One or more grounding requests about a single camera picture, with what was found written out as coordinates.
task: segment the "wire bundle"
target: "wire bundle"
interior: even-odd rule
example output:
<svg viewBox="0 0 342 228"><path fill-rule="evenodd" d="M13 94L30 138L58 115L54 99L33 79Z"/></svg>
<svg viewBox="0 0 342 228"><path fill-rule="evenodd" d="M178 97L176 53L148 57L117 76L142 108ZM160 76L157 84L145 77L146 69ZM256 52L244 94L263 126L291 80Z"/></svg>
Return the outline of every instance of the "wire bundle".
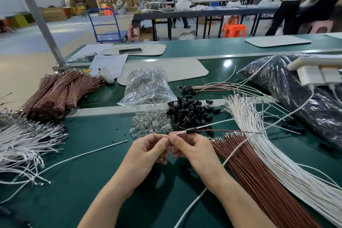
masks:
<svg viewBox="0 0 342 228"><path fill-rule="evenodd" d="M0 173L11 174L10 181L0 184L15 185L31 180L34 184L48 180L38 175L44 168L42 154L59 152L54 146L67 138L62 124L42 124L24 117L23 113L0 113Z"/></svg>
<svg viewBox="0 0 342 228"><path fill-rule="evenodd" d="M36 93L25 102L21 110L31 119L54 119L62 116L66 110L77 107L81 97L100 88L104 83L100 76L75 69L46 75Z"/></svg>
<svg viewBox="0 0 342 228"><path fill-rule="evenodd" d="M226 133L212 140L216 153L226 159L246 136ZM280 228L320 227L259 159L249 143L244 143L228 161L238 182L263 212Z"/></svg>
<svg viewBox="0 0 342 228"><path fill-rule="evenodd" d="M304 105L291 114L303 108L313 94ZM339 185L328 176L331 182L303 170L300 167L302 165L293 162L275 147L267 138L265 130L271 126L264 127L261 118L264 111L257 112L255 102L251 98L235 94L226 99L224 109L232 114L241 130L262 133L262 135L246 133L246 137L256 154L278 181L335 226L342 227L342 191ZM236 152L247 139L240 143L232 153Z"/></svg>

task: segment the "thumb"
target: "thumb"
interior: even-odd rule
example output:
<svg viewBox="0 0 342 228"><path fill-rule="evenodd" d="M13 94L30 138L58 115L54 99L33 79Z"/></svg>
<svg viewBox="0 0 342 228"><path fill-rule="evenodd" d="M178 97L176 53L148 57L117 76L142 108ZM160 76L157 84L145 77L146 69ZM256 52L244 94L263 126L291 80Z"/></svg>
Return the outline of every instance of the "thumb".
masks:
<svg viewBox="0 0 342 228"><path fill-rule="evenodd" d="M190 151L191 145L184 141L178 135L171 135L169 137L170 142L176 146L184 155L187 157L188 152Z"/></svg>
<svg viewBox="0 0 342 228"><path fill-rule="evenodd" d="M163 151L165 151L167 145L169 145L169 140L167 138L162 138L149 151L149 154L151 155L151 157L157 159L163 153Z"/></svg>

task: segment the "pink plastic stool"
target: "pink plastic stool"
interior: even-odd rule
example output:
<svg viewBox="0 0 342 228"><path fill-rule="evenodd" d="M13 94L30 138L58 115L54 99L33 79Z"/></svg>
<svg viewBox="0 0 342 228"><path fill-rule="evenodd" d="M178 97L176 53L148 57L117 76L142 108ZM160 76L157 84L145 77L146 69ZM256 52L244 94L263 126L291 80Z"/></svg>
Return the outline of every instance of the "pink plastic stool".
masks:
<svg viewBox="0 0 342 228"><path fill-rule="evenodd" d="M128 24L128 41L132 42L132 41L137 41L139 42L140 39L140 29L141 29L141 25L139 24L138 26L138 35L135 35L132 24Z"/></svg>
<svg viewBox="0 0 342 228"><path fill-rule="evenodd" d="M331 32L333 21L316 21L310 24L312 27L310 33L329 33Z"/></svg>

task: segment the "person in black shirt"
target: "person in black shirt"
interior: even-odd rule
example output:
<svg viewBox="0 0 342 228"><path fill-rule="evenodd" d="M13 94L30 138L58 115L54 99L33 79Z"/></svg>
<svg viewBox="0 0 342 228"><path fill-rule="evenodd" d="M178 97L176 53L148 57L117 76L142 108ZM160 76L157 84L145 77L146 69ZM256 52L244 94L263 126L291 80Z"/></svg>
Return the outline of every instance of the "person in black shirt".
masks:
<svg viewBox="0 0 342 228"><path fill-rule="evenodd" d="M329 20L338 1L339 0L318 0L315 5L296 17L293 26L293 34L297 34L300 26L304 23Z"/></svg>

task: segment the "hand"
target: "hand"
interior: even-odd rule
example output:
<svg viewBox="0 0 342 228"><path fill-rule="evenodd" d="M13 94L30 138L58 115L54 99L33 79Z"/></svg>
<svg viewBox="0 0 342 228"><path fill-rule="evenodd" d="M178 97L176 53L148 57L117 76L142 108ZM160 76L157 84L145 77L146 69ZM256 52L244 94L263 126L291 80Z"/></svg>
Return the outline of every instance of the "hand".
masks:
<svg viewBox="0 0 342 228"><path fill-rule="evenodd" d="M135 140L109 181L128 198L150 173L154 163L166 165L171 150L167 135L149 134Z"/></svg>
<svg viewBox="0 0 342 228"><path fill-rule="evenodd" d="M170 133L170 143L174 145L174 157L186 157L205 186L213 193L219 193L222 183L229 182L230 175L219 161L209 139L199 134L174 135Z"/></svg>

